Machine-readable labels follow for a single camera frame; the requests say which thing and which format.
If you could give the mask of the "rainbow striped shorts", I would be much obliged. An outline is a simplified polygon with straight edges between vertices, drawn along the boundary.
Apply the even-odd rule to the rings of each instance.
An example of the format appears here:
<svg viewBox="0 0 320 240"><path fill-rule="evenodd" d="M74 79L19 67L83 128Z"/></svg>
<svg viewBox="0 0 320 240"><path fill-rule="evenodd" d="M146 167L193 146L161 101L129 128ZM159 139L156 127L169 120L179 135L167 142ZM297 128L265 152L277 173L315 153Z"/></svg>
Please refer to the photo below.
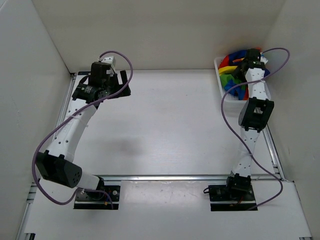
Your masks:
<svg viewBox="0 0 320 240"><path fill-rule="evenodd" d="M270 94L262 80L270 72L268 60L260 48L250 48L227 55L218 66L220 86L234 99L247 101L249 98L270 100Z"/></svg>

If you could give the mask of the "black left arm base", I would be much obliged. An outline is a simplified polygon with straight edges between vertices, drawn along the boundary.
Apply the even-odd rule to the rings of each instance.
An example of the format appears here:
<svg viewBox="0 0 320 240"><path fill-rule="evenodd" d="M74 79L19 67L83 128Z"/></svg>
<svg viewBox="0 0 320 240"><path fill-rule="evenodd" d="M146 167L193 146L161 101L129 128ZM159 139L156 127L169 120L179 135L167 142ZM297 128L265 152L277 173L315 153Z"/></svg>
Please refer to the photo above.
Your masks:
<svg viewBox="0 0 320 240"><path fill-rule="evenodd" d="M118 210L121 186L99 180L97 192L93 190L77 190L73 208L75 210Z"/></svg>

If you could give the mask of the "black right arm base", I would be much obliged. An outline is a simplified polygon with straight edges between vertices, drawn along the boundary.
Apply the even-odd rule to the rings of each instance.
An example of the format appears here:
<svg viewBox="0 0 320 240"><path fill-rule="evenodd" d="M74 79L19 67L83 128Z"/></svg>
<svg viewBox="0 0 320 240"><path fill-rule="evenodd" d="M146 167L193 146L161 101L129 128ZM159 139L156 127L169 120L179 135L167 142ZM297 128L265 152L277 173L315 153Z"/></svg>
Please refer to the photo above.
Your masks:
<svg viewBox="0 0 320 240"><path fill-rule="evenodd" d="M257 211L257 202L253 187L247 192L228 190L226 185L209 185L203 190L209 195L211 212Z"/></svg>

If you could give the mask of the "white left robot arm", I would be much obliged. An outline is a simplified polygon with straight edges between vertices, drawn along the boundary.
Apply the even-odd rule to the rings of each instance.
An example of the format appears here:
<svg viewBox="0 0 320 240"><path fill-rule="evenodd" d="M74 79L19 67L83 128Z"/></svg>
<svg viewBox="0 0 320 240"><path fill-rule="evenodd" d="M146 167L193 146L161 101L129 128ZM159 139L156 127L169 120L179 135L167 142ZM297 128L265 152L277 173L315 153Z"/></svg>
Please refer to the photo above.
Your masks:
<svg viewBox="0 0 320 240"><path fill-rule="evenodd" d="M96 101L106 96L114 98L122 87L113 57L92 63L90 74L79 81L71 96L65 116L70 121L58 130L47 149L36 156L35 164L43 179L69 188L87 189L93 200L103 198L102 180L82 170L73 160L81 136L99 107Z"/></svg>

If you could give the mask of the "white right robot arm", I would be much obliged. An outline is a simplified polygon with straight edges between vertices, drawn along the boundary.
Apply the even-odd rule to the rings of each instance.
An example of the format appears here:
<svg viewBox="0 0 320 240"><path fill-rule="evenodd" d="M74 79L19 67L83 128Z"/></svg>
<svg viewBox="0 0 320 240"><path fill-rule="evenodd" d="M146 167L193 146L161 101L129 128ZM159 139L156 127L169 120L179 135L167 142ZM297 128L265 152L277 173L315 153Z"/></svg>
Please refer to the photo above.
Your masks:
<svg viewBox="0 0 320 240"><path fill-rule="evenodd" d="M245 195L251 188L252 155L260 132L266 127L274 108L265 82L265 63L258 49L249 49L236 68L245 83L248 83L248 100L242 108L238 124L242 142L238 149L238 163L232 168L227 178L224 193L230 200L236 200Z"/></svg>

